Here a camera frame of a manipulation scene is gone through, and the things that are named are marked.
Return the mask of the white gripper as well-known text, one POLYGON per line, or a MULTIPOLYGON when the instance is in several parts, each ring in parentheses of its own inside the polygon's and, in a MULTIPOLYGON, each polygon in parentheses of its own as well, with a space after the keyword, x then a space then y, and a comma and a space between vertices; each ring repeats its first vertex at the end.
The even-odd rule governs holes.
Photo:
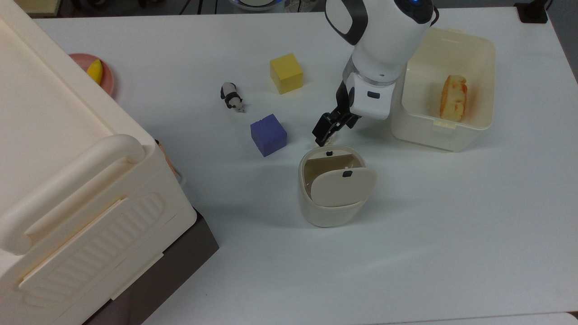
POLYGON ((396 81, 376 83, 357 72, 343 72, 336 93, 338 108, 324 113, 312 130, 315 142, 323 147, 344 126, 353 128, 361 117, 385 120, 390 115, 396 81))

